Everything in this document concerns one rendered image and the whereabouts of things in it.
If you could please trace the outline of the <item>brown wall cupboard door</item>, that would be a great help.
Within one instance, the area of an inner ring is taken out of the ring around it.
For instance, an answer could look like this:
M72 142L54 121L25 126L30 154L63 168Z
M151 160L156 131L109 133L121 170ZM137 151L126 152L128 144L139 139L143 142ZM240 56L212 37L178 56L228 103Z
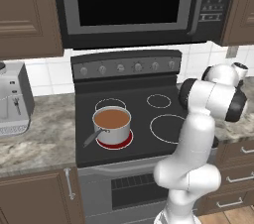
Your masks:
M254 45L254 0L231 0L219 44Z
M63 55L56 0L0 0L0 59Z

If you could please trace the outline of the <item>white and grey coffee machine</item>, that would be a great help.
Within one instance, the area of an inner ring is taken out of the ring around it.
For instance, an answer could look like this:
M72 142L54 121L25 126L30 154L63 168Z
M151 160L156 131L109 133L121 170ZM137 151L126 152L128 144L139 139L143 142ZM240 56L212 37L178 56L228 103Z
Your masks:
M34 108L25 64L0 61L0 138L25 133Z

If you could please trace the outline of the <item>brown base cupboard door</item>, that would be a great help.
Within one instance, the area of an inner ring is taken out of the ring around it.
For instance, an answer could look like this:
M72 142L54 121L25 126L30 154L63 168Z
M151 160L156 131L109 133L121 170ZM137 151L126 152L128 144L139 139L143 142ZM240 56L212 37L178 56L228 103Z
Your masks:
M0 224L85 224L77 169L70 182L64 169L0 177Z

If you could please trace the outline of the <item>black electric hob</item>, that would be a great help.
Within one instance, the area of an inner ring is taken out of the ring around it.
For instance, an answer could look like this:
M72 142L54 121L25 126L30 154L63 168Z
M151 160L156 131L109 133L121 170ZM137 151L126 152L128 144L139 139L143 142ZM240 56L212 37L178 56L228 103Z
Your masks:
M168 62L175 68L169 69ZM74 56L70 59L75 90L75 161L79 168L103 166L171 154L178 143L187 111L178 100L177 75L182 53L176 50L143 50ZM140 62L141 71L134 70ZM152 70L157 62L159 69ZM123 64L125 70L117 71ZM101 74L99 67L106 72ZM87 75L80 69L86 67ZM92 115L105 106L126 108L132 116L132 141L109 150L83 142L94 132Z

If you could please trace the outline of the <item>grey wall socket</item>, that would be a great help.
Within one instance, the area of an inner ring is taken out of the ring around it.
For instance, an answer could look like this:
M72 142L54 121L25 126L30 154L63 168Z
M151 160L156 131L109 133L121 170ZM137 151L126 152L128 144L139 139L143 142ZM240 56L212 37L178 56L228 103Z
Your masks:
M238 46L229 47L228 50L227 50L226 57L227 58L234 58L234 57L236 57L237 53L238 53L238 49L239 49Z

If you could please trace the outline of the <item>silver saucepan with hot chocolate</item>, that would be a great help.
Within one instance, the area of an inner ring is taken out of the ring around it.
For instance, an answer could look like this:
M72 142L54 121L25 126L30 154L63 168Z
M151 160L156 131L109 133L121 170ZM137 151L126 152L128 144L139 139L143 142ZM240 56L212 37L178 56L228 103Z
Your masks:
M105 106L92 116L94 133L83 143L87 147L97 139L100 143L115 146L126 141L130 134L131 114L120 106Z

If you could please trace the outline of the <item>grey oven door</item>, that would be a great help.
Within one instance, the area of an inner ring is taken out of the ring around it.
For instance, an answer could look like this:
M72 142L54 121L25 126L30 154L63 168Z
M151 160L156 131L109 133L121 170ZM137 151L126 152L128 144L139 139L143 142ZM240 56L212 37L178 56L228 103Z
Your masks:
M85 224L153 224L168 197L154 181L158 160L79 168Z

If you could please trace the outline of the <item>brown drawer front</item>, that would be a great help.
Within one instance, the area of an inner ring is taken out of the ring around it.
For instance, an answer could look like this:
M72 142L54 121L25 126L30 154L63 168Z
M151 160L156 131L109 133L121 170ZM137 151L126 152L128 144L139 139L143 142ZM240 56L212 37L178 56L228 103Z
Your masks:
M253 154L243 154L241 147L246 150L254 150L254 141L242 141L238 143L218 145L215 164L219 167L233 167L235 165L244 165L254 163Z
M240 165L230 168L221 168L219 171L221 174L221 186L219 188L219 191L233 191L240 189L250 190L254 188L254 179L233 183L230 183L226 180L228 176L233 179L246 177L254 174L254 164Z
M212 194L200 203L197 215L201 216L250 205L254 205L254 189Z

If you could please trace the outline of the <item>black and silver microwave oven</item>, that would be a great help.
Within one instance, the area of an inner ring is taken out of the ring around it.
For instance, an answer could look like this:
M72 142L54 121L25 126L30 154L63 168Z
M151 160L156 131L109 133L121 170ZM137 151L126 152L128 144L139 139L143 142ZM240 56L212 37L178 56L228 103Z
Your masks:
M217 42L230 0L56 0L63 46L92 50Z

